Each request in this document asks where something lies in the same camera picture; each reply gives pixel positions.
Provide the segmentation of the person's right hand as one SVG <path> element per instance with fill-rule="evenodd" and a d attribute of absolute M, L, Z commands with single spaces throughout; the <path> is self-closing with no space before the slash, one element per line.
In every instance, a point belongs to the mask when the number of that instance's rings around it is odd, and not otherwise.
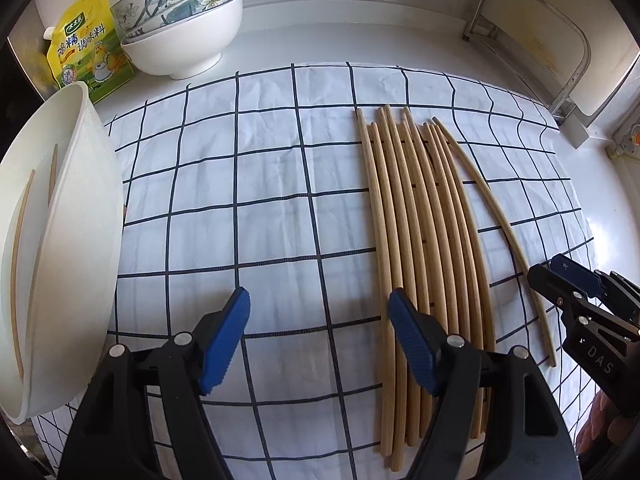
<path fill-rule="evenodd" d="M 635 424 L 633 418 L 620 414 L 611 399 L 599 390 L 591 403 L 588 419 L 578 432 L 577 454 L 587 453 L 597 438 L 602 436 L 614 445 L 620 446 L 634 429 Z"/>

